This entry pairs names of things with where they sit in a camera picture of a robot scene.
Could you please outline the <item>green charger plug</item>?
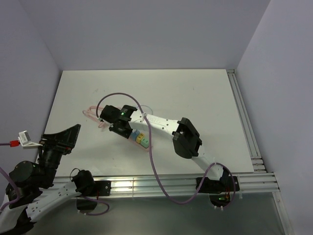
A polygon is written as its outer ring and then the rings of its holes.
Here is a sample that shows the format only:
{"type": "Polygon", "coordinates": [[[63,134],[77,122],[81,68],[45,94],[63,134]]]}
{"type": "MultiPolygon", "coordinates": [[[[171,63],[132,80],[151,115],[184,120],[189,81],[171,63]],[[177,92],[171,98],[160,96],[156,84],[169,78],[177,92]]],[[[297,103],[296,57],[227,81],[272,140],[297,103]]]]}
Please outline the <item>green charger plug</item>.
{"type": "Polygon", "coordinates": [[[144,138],[140,144],[144,149],[149,149],[149,139],[144,138]]]}

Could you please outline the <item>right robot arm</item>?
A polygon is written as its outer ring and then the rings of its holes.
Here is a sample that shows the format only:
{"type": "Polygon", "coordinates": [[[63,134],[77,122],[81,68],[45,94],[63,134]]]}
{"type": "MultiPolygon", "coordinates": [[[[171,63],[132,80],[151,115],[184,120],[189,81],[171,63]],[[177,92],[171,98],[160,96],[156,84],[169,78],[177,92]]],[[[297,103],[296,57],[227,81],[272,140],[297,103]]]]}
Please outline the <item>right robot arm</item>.
{"type": "Polygon", "coordinates": [[[223,175],[224,169],[213,157],[205,154],[200,134],[192,122],[183,117],[180,120],[167,119],[148,114],[140,107],[124,105],[117,108],[106,105],[97,118],[109,125],[109,130],[129,139],[135,131],[145,131],[149,135],[157,134],[173,143],[175,153],[192,160],[205,176],[212,181],[212,187],[221,191],[228,186],[228,178],[223,175]]]}

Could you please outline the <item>blue charger plug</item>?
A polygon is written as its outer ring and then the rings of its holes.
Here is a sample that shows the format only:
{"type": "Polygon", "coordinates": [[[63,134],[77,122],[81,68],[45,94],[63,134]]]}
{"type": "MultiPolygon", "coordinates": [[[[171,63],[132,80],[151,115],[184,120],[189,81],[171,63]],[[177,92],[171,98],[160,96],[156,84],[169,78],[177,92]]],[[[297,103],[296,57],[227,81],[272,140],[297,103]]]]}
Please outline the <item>blue charger plug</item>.
{"type": "Polygon", "coordinates": [[[140,134],[140,131],[138,131],[138,130],[132,131],[132,133],[131,133],[131,135],[130,135],[130,139],[131,139],[132,141],[136,141],[136,139],[137,139],[137,137],[139,136],[139,134],[140,134]]]}

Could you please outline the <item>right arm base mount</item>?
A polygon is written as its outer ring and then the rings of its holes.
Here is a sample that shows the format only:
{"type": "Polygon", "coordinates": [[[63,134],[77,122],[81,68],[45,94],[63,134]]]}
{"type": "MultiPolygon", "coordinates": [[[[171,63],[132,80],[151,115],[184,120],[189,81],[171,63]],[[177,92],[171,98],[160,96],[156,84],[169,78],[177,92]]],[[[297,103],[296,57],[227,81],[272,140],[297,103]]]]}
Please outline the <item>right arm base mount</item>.
{"type": "Polygon", "coordinates": [[[240,190],[238,178],[223,176],[219,181],[210,180],[206,177],[200,187],[199,193],[209,194],[210,202],[216,207],[225,207],[230,204],[231,193],[240,190]]]}

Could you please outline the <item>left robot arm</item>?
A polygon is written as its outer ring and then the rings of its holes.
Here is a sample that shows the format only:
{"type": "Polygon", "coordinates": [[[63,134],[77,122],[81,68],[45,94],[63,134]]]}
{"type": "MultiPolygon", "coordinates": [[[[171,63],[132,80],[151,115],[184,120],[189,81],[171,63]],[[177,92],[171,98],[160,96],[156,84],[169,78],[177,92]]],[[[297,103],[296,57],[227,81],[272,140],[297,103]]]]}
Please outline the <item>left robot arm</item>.
{"type": "Polygon", "coordinates": [[[27,131],[19,132],[18,140],[23,148],[38,149],[37,162],[22,161],[10,173],[1,171],[8,185],[0,208],[0,233],[23,235],[49,211],[77,196],[88,196],[95,191],[95,181],[90,171],[79,170],[68,183],[43,199],[43,189],[54,184],[61,158],[70,154],[76,145],[81,125],[76,124],[54,134],[42,134],[39,143],[31,140],[27,131]]]}

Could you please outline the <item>yellow charger plug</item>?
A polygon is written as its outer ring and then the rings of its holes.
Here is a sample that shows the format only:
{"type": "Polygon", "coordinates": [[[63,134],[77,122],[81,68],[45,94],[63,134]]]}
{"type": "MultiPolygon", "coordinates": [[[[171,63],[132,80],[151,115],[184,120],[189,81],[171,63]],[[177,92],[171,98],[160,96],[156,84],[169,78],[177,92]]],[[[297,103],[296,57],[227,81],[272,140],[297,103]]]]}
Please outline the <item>yellow charger plug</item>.
{"type": "Polygon", "coordinates": [[[141,141],[144,139],[144,137],[145,135],[143,133],[140,133],[135,139],[136,143],[141,144],[141,141]]]}

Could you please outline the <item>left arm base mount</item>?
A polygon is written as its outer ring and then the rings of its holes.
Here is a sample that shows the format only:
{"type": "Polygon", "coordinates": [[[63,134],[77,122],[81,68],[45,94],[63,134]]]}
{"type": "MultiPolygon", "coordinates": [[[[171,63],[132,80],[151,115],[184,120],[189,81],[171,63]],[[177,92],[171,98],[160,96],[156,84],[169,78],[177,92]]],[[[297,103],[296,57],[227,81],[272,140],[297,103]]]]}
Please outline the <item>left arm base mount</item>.
{"type": "Polygon", "coordinates": [[[76,197],[76,208],[78,213],[85,216],[100,216],[110,210],[110,206],[101,197],[110,195],[111,181],[95,181],[95,186],[87,196],[76,197]]]}

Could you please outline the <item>pink power strip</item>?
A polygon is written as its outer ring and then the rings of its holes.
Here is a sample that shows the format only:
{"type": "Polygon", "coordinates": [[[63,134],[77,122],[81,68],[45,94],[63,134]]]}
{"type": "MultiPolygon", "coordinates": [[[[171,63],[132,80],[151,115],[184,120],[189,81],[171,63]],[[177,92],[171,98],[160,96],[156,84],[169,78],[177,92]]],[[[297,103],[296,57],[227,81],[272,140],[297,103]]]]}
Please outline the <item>pink power strip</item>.
{"type": "Polygon", "coordinates": [[[133,139],[129,138],[128,141],[130,143],[132,143],[134,146],[140,148],[141,150],[145,151],[145,152],[149,152],[150,148],[147,146],[147,147],[144,147],[142,146],[141,144],[137,143],[136,141],[134,141],[133,139]]]}

